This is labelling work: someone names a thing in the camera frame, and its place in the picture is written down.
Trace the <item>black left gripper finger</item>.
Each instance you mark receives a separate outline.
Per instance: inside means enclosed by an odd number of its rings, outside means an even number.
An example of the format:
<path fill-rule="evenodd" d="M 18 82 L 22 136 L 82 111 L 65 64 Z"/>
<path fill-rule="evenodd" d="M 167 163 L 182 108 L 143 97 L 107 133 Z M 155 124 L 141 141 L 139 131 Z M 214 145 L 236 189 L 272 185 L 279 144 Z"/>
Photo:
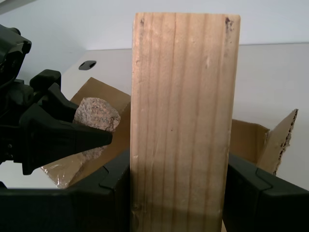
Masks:
<path fill-rule="evenodd" d="M 50 116 L 71 123 L 78 105 L 61 92 L 61 73 L 46 69 L 33 77 L 29 85 L 34 90 L 34 101 Z"/>
<path fill-rule="evenodd" d="M 89 126 L 68 122 L 78 106 L 71 103 L 59 107 L 55 119 L 38 104 L 33 104 L 20 117 L 20 154 L 24 175 L 44 165 L 93 148 L 109 145 L 112 133 Z"/>

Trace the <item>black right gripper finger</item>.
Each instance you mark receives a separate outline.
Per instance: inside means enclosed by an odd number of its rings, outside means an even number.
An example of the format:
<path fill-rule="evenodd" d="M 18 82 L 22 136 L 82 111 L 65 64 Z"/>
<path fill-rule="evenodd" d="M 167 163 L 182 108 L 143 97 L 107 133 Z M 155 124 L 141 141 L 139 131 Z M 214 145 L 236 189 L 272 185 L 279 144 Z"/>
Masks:
<path fill-rule="evenodd" d="M 223 222 L 228 232 L 307 232 L 309 192 L 229 154 Z"/>
<path fill-rule="evenodd" d="M 0 185 L 2 232 L 128 232 L 130 154 L 124 151 L 66 189 Z"/>

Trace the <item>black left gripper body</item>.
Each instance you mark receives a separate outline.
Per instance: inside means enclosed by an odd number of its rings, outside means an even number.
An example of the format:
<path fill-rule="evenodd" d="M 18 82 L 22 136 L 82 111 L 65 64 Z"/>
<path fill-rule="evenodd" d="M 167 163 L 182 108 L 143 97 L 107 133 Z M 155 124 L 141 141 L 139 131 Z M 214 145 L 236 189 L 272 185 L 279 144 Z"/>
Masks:
<path fill-rule="evenodd" d="M 0 161 L 14 160 L 19 138 L 19 120 L 33 103 L 34 91 L 16 79 L 0 90 Z"/>

